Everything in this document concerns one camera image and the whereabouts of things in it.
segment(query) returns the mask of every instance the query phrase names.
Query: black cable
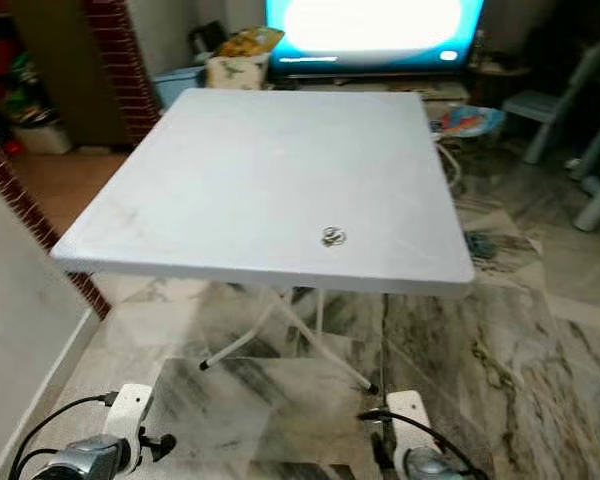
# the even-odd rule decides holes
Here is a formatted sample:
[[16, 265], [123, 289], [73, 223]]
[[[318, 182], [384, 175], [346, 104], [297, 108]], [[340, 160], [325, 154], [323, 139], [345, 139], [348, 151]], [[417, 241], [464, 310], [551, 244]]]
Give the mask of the black cable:
[[26, 437], [24, 437], [24, 440], [22, 440], [22, 443], [20, 443], [20, 447], [18, 448], [18, 452], [16, 453], [16, 456], [13, 459], [13, 463], [11, 464], [11, 470], [9, 471], [8, 480], [17, 480], [18, 477], [16, 476], [16, 472], [17, 472], [17, 469], [18, 469], [18, 465], [20, 464], [20, 459], [22, 458], [22, 454], [24, 453], [24, 449], [27, 446], [27, 443], [29, 443], [29, 441], [35, 436], [35, 434], [38, 433], [40, 430], [42, 430], [42, 428], [46, 424], [48, 424], [51, 420], [53, 420], [54, 418], [56, 418], [58, 415], [66, 412], [70, 408], [73, 408], [73, 407], [75, 407], [77, 405], [80, 405], [80, 404], [83, 404], [83, 403], [88, 403], [88, 402], [106, 402], [108, 400], [107, 395], [95, 395], [95, 396], [92, 396], [92, 397], [84, 397], [84, 398], [80, 398], [78, 400], [75, 400], [75, 401], [73, 401], [73, 402], [65, 405], [60, 410], [52, 413], [47, 418], [45, 418], [42, 422], [40, 422], [38, 425], [36, 425], [34, 427], [34, 429], [31, 430]]
[[389, 418], [395, 418], [396, 420], [401, 420], [403, 422], [408, 423], [409, 425], [413, 425], [414, 427], [419, 428], [423, 432], [426, 432], [429, 435], [431, 435], [433, 438], [438, 440], [438, 442], [440, 442], [442, 445], [444, 445], [449, 450], [451, 450], [460, 460], [462, 460], [462, 462], [467, 466], [467, 471], [462, 472], [463, 474], [475, 475], [478, 478], [484, 478], [484, 479], [488, 478], [486, 473], [484, 473], [479, 468], [476, 468], [473, 465], [473, 463], [471, 462], [471, 460], [469, 459], [469, 457], [467, 457], [464, 453], [462, 453], [462, 451], [458, 447], [456, 447], [453, 443], [451, 443], [449, 440], [447, 440], [447, 438], [444, 435], [441, 435], [440, 433], [436, 432], [435, 430], [430, 429], [429, 427], [421, 424], [420, 422], [417, 422], [409, 417], [398, 415], [397, 413], [388, 412], [385, 410], [371, 410], [369, 412], [361, 413], [360, 415], [358, 415], [358, 418], [363, 421], [367, 421], [367, 420], [387, 421]]
[[31, 460], [33, 457], [37, 457], [38, 455], [45, 455], [45, 454], [53, 455], [54, 453], [58, 453], [58, 450], [56, 450], [55, 448], [41, 448], [39, 450], [34, 450], [33, 452], [29, 452], [22, 459], [22, 461], [20, 462], [20, 465], [18, 465], [18, 468], [16, 468], [16, 472], [15, 472], [16, 480], [18, 480], [20, 478], [20, 475], [22, 475], [22, 471], [24, 470], [24, 467], [27, 465], [29, 460]]

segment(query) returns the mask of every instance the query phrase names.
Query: television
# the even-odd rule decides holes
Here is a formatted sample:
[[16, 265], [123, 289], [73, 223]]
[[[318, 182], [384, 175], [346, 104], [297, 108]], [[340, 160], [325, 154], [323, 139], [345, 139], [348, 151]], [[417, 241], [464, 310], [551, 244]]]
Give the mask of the television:
[[466, 64], [484, 0], [266, 0], [286, 35], [276, 76], [450, 73]]

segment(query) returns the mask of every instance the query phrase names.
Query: cable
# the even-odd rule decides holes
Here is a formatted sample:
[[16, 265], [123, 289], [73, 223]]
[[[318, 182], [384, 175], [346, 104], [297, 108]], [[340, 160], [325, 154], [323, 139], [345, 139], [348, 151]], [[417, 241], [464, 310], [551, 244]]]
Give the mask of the cable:
[[443, 147], [439, 143], [436, 143], [436, 147], [438, 147], [438, 150], [440, 150], [440, 153], [442, 153], [444, 155], [444, 157], [449, 161], [449, 163], [455, 170], [455, 176], [449, 182], [449, 188], [453, 188], [462, 179], [462, 167], [460, 166], [458, 161], [454, 158], [454, 156], [451, 155], [451, 152], [449, 150], [447, 150], [445, 147]]
[[410, 425], [413, 425], [414, 427], [419, 428], [423, 432], [426, 432], [429, 435], [431, 435], [433, 438], [438, 440], [438, 442], [440, 442], [446, 448], [451, 450], [460, 460], [462, 460], [462, 462], [467, 466], [467, 471], [462, 472], [463, 475], [475, 475], [478, 478], [484, 478], [484, 479], [488, 478], [486, 473], [484, 473], [479, 468], [476, 468], [473, 465], [473, 463], [471, 462], [471, 460], [469, 460], [469, 457], [467, 457], [464, 453], [462, 453], [462, 451], [458, 447], [456, 447], [453, 443], [451, 443], [449, 440], [447, 440], [447, 438], [444, 435], [441, 435], [440, 433], [436, 432], [435, 430], [430, 429], [429, 427], [421, 424], [420, 422], [417, 422], [408, 417], [404, 417], [402, 415], [398, 415], [397, 413], [388, 412], [385, 410], [371, 410], [369, 412], [361, 413], [360, 415], [358, 415], [358, 418], [362, 421], [381, 420], [383, 422], [388, 421], [389, 418], [395, 418], [396, 420], [401, 420]]
[[115, 401], [117, 396], [118, 396], [118, 392], [109, 392], [104, 395], [94, 395], [91, 397], [80, 398], [78, 400], [75, 400], [75, 401], [65, 405], [60, 410], [57, 410], [56, 412], [52, 413], [47, 418], [45, 418], [42, 422], [40, 422], [38, 425], [36, 425], [33, 428], [33, 430], [31, 430], [29, 432], [29, 434], [26, 437], [24, 437], [24, 440], [22, 440], [22, 443], [20, 443], [20, 447], [18, 447], [18, 452], [16, 453], [16, 456], [13, 459], [13, 463], [11, 464], [11, 470], [9, 471], [9, 476], [7, 477], [8, 480], [17, 480], [18, 477], [16, 476], [16, 472], [18, 469], [18, 465], [20, 464], [20, 459], [22, 458], [22, 454], [24, 453], [24, 449], [27, 446], [27, 443], [29, 443], [29, 441], [31, 441], [31, 439], [40, 430], [42, 430], [42, 428], [45, 425], [47, 425], [51, 420], [56, 418], [58, 415], [66, 412], [67, 410], [69, 410], [77, 405], [81, 405], [83, 403], [103, 402], [106, 406], [110, 407], [111, 405], [113, 405], [113, 402]]
[[33, 452], [29, 452], [22, 459], [22, 461], [20, 462], [20, 465], [18, 465], [18, 468], [16, 468], [16, 472], [15, 472], [16, 480], [18, 480], [20, 478], [20, 475], [22, 475], [22, 471], [24, 470], [24, 467], [27, 465], [29, 460], [31, 460], [33, 457], [37, 457], [38, 455], [53, 455], [55, 453], [58, 453], [58, 450], [56, 450], [55, 448], [41, 448], [39, 450], [34, 450]]

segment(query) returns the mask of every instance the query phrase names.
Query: brick wall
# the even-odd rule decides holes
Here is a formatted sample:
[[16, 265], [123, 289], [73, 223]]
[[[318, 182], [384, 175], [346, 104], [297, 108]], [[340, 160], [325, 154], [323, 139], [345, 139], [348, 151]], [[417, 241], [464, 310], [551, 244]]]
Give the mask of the brick wall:
[[124, 0], [83, 0], [85, 16], [100, 49], [134, 144], [160, 119]]

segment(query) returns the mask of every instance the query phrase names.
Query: wall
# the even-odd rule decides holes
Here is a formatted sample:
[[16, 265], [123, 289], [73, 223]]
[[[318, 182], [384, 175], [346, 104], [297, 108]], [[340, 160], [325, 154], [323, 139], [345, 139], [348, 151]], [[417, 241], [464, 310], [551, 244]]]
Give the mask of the wall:
[[264, 25], [265, 0], [225, 0], [227, 31]]
[[486, 0], [481, 26], [490, 51], [519, 53], [528, 35], [553, 12], [558, 0]]
[[193, 0], [127, 0], [127, 8], [150, 76], [191, 64], [187, 36], [197, 26]]
[[70, 375], [98, 324], [91, 313], [0, 197], [0, 464]]
[[244, 27], [265, 23], [265, 0], [193, 1], [201, 25], [220, 20], [227, 32], [237, 32]]

